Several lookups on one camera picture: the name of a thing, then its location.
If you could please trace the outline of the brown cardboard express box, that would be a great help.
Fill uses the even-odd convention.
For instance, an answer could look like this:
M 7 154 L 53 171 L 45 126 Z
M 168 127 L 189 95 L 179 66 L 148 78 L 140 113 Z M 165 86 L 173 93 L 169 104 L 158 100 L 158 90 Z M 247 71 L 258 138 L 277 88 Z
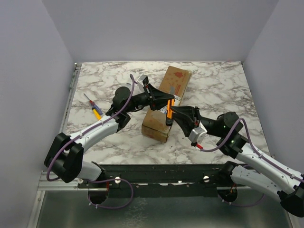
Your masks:
M 144 136 L 161 143 L 167 142 L 171 130 L 171 127 L 166 125 L 167 104 L 168 102 L 173 106 L 181 104 L 191 75 L 192 73 L 188 70 L 173 66 L 168 67 L 159 88 L 152 93 L 155 98 L 152 107 L 159 108 L 159 110 L 148 110 L 142 123 Z

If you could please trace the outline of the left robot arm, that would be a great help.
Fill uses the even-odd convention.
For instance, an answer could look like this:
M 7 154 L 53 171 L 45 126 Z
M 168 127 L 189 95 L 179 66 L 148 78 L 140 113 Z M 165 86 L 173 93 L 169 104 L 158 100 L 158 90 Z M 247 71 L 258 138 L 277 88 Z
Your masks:
M 113 97 L 110 109 L 96 123 L 71 135 L 58 134 L 45 158 L 47 180 L 53 181 L 50 173 L 69 183 L 76 178 L 88 180 L 98 188 L 104 184 L 104 169 L 96 162 L 85 162 L 83 156 L 93 145 L 107 136 L 122 130 L 130 121 L 129 113 L 149 106 L 152 111 L 165 107 L 174 95 L 162 92 L 151 84 L 144 85 L 144 92 L 133 95 L 133 88 L 122 86 Z

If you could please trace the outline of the orange utility knife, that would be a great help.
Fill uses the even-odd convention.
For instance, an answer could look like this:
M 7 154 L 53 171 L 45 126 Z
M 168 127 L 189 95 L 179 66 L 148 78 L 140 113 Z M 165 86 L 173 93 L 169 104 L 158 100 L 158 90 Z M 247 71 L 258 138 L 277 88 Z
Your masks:
M 167 103 L 167 112 L 166 112 L 166 120 L 165 120 L 165 123 L 167 126 L 172 126 L 172 124 L 173 124 L 173 118 L 172 118 L 173 111 L 172 111 L 171 107 L 174 105 L 174 101 L 175 101 L 175 99 L 170 99 L 170 100 L 168 100 L 168 103 Z

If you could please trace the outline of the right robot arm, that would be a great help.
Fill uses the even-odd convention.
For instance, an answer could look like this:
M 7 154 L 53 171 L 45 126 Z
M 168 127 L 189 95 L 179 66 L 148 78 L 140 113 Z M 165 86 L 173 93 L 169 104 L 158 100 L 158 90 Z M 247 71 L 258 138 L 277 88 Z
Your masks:
M 218 174 L 219 182 L 228 186 L 241 184 L 273 197 L 287 212 L 304 216 L 304 175 L 278 162 L 258 149 L 251 140 L 247 123 L 235 112 L 212 120 L 200 115 L 199 108 L 167 108 L 166 124 L 176 122 L 191 145 L 202 152 L 220 150 L 224 155 L 249 165 L 252 169 L 228 162 Z

